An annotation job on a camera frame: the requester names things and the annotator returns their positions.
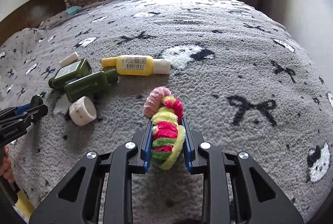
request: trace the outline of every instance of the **gray fluffy blanket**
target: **gray fluffy blanket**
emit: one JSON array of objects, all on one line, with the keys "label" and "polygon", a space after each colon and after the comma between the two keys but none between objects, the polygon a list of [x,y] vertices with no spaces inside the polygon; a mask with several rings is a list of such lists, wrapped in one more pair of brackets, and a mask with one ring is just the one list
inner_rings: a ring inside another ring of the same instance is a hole
[{"label": "gray fluffy blanket", "polygon": [[[183,102],[191,129],[224,152],[249,152],[305,221],[332,189],[332,94],[306,51],[261,12],[236,0],[119,0],[49,25],[0,49],[0,108],[39,93],[50,110],[10,145],[16,181],[35,206],[88,151],[111,152],[144,129],[144,101],[163,85]],[[75,51],[94,72],[101,58],[122,54],[168,58],[172,70],[119,77],[93,98],[98,119],[78,127],[47,83]],[[199,219],[202,187],[183,157],[168,171],[152,166],[133,177],[134,222]]]}]

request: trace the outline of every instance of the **green cosmetic bottle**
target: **green cosmetic bottle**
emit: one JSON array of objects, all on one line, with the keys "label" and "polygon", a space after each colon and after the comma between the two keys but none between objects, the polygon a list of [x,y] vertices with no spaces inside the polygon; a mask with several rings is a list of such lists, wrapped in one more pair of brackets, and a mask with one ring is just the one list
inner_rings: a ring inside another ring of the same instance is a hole
[{"label": "green cosmetic bottle", "polygon": [[91,74],[90,64],[86,59],[81,59],[60,68],[56,75],[49,79],[49,87],[52,89],[63,89],[68,82],[83,78],[89,74]]},{"label": "green cosmetic bottle", "polygon": [[68,83],[65,87],[65,93],[68,100],[74,103],[83,96],[90,96],[95,93],[107,92],[111,83],[118,81],[118,74],[115,69],[100,71],[90,74],[86,77]]}]

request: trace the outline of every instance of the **white eraser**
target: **white eraser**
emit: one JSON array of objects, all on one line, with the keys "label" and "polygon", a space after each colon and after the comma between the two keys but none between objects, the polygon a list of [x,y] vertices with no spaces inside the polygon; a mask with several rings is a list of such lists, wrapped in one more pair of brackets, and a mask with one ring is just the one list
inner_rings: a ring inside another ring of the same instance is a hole
[{"label": "white eraser", "polygon": [[60,67],[63,68],[65,66],[68,66],[71,63],[75,62],[78,58],[79,58],[79,55],[76,52],[74,52],[59,62]]}]

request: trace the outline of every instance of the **bottle label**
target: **bottle label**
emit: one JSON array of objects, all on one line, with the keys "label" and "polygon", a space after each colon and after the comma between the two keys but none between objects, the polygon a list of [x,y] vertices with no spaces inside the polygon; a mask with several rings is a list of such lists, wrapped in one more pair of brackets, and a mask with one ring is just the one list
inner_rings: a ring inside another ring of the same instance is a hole
[{"label": "bottle label", "polygon": [[147,58],[145,56],[125,56],[122,59],[122,70],[145,71]]},{"label": "bottle label", "polygon": [[58,72],[58,74],[54,77],[54,79],[56,78],[60,78],[62,76],[65,76],[69,73],[72,73],[72,72],[75,72],[78,68],[79,68],[79,65],[80,65],[81,61],[78,61],[76,63],[72,63],[64,68],[61,68]]},{"label": "bottle label", "polygon": [[89,84],[85,84],[83,85],[82,87],[79,87],[79,88],[76,88],[72,91],[70,91],[70,95],[75,95],[77,93],[80,93],[82,90],[85,90],[85,89],[90,89],[90,88],[94,88],[94,87],[97,87],[98,86],[98,82],[93,82],[93,83],[89,83]]}]

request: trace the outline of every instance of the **washi tape roll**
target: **washi tape roll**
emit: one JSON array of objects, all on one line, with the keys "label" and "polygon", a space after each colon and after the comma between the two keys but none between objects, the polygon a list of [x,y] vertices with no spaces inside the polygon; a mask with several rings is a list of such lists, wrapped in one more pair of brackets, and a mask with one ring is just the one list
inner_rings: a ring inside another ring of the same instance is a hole
[{"label": "washi tape roll", "polygon": [[69,116],[76,125],[84,126],[97,118],[97,111],[89,97],[81,97],[70,105]]},{"label": "washi tape roll", "polygon": [[71,63],[75,62],[79,58],[79,55],[74,52],[68,57],[64,58],[62,61],[59,62],[61,68],[70,65]]}]

